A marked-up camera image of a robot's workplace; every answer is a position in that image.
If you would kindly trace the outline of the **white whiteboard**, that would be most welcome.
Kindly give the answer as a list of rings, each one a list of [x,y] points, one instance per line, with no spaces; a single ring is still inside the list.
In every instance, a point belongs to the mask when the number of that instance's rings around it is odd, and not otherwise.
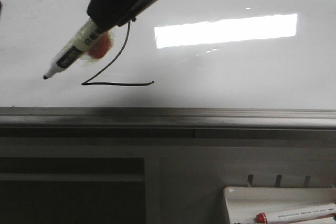
[[[335,0],[159,0],[49,80],[90,0],[1,0],[1,106],[335,108]]]

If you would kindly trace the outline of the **dark metal tray hook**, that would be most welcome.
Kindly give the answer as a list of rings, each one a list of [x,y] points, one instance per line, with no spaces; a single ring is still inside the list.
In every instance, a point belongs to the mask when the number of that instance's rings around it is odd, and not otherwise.
[[[253,184],[253,180],[254,180],[254,175],[253,175],[253,174],[249,174],[249,175],[247,176],[247,186],[248,186],[248,187],[251,187],[251,186],[252,186],[252,184]]]
[[[276,181],[275,181],[275,187],[280,187],[281,186],[281,180],[282,180],[282,176],[277,175],[276,176]]]

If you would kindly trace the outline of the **white marker tray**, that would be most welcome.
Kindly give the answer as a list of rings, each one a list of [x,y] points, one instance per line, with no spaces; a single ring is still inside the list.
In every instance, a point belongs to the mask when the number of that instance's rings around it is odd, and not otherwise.
[[[255,223],[260,212],[323,205],[335,201],[334,188],[225,187],[224,223]]]

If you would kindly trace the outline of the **white black whiteboard marker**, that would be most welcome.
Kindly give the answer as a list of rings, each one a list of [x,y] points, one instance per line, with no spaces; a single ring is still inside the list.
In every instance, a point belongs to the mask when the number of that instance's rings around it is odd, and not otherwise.
[[[57,73],[68,69],[82,55],[88,53],[98,41],[107,35],[108,31],[101,30],[91,19],[89,19],[69,40],[51,61],[48,71],[43,75],[47,80]]]

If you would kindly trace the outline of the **red capped white marker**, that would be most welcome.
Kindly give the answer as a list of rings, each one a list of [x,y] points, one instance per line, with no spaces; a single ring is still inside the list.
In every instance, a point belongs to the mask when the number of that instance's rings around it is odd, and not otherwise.
[[[317,219],[335,214],[335,203],[306,206],[271,212],[260,212],[256,215],[257,223],[288,223]]]

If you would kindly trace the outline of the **grey aluminium whiteboard frame rail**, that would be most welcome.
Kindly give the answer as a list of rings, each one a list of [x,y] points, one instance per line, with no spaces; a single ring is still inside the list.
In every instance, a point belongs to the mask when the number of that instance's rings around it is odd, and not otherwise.
[[[1,137],[180,135],[195,130],[335,130],[335,110],[5,107]]]

